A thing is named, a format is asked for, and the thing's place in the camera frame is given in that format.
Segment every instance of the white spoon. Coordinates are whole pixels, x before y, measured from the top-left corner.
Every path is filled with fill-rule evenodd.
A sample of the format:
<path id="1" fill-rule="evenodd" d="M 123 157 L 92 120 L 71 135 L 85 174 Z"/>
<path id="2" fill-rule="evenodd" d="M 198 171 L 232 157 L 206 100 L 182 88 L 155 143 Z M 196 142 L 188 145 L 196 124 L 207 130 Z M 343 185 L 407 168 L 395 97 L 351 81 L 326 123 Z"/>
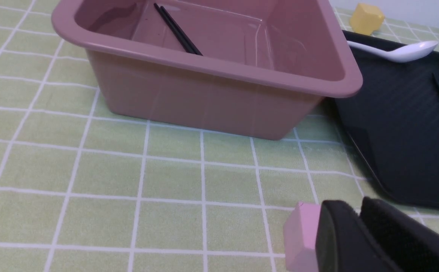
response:
<path id="1" fill-rule="evenodd" d="M 378 48 L 373 48 L 369 45 L 363 45 L 361 43 L 355 43 L 351 41 L 347 41 L 347 43 L 353 48 L 357 48 L 377 55 L 379 57 L 383 57 L 384 59 L 390 60 L 391 62 L 411 62 L 413 60 L 418 60 L 422 57 L 426 57 L 434 50 L 439 42 L 427 41 L 414 43 L 412 45 L 405 45 L 402 48 L 398 48 L 393 51 L 384 51 Z"/>

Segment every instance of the pink cube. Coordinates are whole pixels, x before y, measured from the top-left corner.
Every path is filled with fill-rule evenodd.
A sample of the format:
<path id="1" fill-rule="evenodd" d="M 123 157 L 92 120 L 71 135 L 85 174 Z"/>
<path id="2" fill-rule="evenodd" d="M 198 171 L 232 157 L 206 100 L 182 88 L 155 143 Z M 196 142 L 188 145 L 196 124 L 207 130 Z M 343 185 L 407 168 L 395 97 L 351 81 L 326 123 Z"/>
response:
<path id="1" fill-rule="evenodd" d="M 297 203 L 283 225 L 285 266 L 292 272 L 318 272 L 315 254 L 320 205 Z"/>

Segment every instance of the yellow cube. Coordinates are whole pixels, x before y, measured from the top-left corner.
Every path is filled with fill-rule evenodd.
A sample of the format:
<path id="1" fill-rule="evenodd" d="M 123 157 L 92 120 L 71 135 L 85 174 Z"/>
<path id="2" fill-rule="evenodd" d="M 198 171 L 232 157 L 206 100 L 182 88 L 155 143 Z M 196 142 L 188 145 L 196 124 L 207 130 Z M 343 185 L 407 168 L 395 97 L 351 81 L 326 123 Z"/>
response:
<path id="1" fill-rule="evenodd" d="M 358 3 L 349 22 L 355 33 L 370 35 L 380 28 L 383 21 L 384 14 L 378 7 Z"/>

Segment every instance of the chopsticks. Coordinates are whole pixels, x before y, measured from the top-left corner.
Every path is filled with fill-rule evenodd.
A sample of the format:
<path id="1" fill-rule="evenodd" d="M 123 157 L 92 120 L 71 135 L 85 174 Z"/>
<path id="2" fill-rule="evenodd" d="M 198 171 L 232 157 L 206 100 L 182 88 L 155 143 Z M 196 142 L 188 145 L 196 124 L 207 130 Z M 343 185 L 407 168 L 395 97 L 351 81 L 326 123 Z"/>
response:
<path id="1" fill-rule="evenodd" d="M 161 15 L 162 20 L 164 20 L 167 26 L 169 26 L 169 29 L 173 32 L 174 36 L 176 36 L 179 43 L 181 43 L 184 50 L 188 53 L 202 56 L 201 52 L 190 40 L 190 38 L 184 33 L 184 31 L 180 28 L 178 23 L 174 21 L 173 17 L 171 17 L 169 12 L 167 12 L 167 10 L 163 6 L 159 7 L 157 3 L 154 3 L 154 7 L 158 11 L 159 15 Z"/>

